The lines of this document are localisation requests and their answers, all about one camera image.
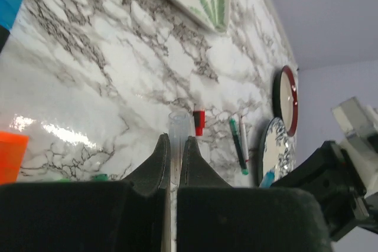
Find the red pen cap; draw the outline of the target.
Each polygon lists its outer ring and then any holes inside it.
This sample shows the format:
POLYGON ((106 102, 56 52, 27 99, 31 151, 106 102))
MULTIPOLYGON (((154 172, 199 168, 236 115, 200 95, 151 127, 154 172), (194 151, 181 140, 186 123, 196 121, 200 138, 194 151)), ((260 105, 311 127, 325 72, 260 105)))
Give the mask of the red pen cap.
POLYGON ((195 135, 202 136, 205 128, 205 111, 195 110, 193 111, 195 135))

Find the blue clear pen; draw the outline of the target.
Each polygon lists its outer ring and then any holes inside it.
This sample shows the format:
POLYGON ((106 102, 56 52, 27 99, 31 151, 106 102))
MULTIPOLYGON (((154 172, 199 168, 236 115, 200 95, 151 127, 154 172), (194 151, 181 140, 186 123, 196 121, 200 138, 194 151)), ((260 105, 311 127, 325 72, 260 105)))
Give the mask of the blue clear pen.
POLYGON ((275 181, 275 171, 268 171, 260 182, 260 188, 269 188, 275 181))

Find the red capped white marker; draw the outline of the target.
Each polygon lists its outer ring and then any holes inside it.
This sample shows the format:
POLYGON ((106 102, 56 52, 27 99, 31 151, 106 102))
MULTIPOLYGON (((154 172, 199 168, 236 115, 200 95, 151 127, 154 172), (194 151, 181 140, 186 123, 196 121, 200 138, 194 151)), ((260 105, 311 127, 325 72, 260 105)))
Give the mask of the red capped white marker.
POLYGON ((242 144, 243 156, 244 156, 245 162, 248 162, 249 161, 249 150, 248 150, 248 144, 247 144, 246 127, 245 127, 245 123, 243 121, 243 116, 239 116, 239 131, 240 131, 240 141, 241 141, 241 144, 242 144))

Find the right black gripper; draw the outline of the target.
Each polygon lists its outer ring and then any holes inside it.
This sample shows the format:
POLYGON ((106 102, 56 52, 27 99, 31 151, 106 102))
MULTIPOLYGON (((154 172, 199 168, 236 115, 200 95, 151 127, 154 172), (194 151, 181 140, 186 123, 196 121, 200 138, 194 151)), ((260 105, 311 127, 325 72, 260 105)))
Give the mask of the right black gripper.
POLYGON ((299 167, 272 184, 312 194, 321 207, 330 239, 338 241, 355 227, 377 234, 377 198, 367 189, 350 155, 335 141, 325 141, 299 167))

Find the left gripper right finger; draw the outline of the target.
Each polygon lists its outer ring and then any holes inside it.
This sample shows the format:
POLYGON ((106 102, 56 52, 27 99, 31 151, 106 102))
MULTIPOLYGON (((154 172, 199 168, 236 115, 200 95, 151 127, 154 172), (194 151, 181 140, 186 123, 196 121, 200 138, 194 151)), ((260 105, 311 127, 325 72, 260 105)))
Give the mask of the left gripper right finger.
POLYGON ((177 251, 332 251, 315 198, 300 189, 234 188, 190 136, 177 195, 177 251))

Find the dark slim pen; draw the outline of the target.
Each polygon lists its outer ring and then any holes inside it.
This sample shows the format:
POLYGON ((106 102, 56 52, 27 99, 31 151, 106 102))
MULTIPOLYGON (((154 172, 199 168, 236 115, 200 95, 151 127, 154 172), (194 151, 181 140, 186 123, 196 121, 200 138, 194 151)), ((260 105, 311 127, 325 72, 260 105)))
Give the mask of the dark slim pen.
POLYGON ((238 133, 237 133, 236 121, 234 120, 234 118, 231 117, 229 119, 229 125, 230 125, 230 130, 231 130, 231 133, 232 133, 234 145, 235 145, 235 148, 236 148, 236 153, 237 153, 237 157, 238 157, 238 160, 239 160, 241 172, 242 172, 243 175, 248 175, 249 171, 247 169, 246 161, 245 161, 245 158, 244 158, 244 155, 243 155, 243 150, 242 150, 240 140, 239 140, 239 136, 238 136, 238 133))

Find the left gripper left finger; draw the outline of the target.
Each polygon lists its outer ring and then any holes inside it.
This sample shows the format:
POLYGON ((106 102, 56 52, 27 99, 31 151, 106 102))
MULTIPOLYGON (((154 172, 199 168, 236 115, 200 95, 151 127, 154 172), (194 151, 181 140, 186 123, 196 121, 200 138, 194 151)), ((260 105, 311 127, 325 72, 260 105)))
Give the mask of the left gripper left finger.
POLYGON ((2 251, 167 251, 171 242, 171 147, 119 181, 1 186, 2 251))

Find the clear pen cap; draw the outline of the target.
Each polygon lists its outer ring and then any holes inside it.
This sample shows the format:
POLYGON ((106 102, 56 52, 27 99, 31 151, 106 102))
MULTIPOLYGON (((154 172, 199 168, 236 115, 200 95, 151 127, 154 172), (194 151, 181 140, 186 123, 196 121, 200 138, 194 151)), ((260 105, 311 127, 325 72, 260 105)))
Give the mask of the clear pen cap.
POLYGON ((190 134, 190 116, 186 112, 172 112, 168 115, 168 136, 171 146, 171 182, 180 183, 185 143, 190 134))

